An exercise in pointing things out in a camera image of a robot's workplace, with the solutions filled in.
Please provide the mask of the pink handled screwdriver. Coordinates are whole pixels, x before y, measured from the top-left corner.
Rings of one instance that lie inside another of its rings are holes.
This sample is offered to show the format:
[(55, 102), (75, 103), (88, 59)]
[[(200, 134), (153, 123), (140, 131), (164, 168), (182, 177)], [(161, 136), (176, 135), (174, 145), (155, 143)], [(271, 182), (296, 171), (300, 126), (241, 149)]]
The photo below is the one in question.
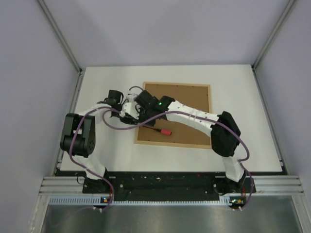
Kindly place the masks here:
[(152, 128), (152, 127), (148, 127), (148, 126), (144, 126), (144, 128), (151, 129), (151, 130), (159, 132), (159, 133), (161, 133), (163, 135), (168, 135), (168, 136), (172, 135), (172, 132), (169, 131), (169, 130), (159, 129), (159, 128)]

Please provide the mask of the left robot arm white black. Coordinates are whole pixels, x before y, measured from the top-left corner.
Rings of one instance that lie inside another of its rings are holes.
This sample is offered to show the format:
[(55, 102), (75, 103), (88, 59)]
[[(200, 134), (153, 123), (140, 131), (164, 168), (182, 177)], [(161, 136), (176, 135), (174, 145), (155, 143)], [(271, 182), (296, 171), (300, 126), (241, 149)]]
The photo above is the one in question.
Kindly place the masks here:
[(93, 186), (99, 192), (110, 188), (110, 180), (105, 166), (98, 160), (100, 141), (96, 130), (102, 126), (105, 110), (122, 109), (124, 95), (120, 91), (109, 90), (108, 97), (89, 109), (79, 113), (69, 113), (65, 117), (60, 148), (69, 159), (86, 172), (86, 177), (94, 180)]

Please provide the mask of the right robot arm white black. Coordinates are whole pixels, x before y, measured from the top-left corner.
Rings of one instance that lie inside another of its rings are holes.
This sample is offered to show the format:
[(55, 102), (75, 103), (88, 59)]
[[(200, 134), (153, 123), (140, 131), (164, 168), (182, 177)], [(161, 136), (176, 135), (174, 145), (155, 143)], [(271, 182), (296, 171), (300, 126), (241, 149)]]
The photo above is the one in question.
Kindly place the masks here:
[(211, 114), (168, 96), (158, 99), (146, 90), (126, 105), (129, 109), (125, 112), (133, 117), (135, 124), (154, 125), (157, 119), (164, 119), (187, 125), (206, 134), (210, 137), (212, 150), (222, 157), (228, 189), (238, 192), (244, 187), (244, 169), (235, 156), (235, 150), (242, 143), (241, 131), (229, 112)]

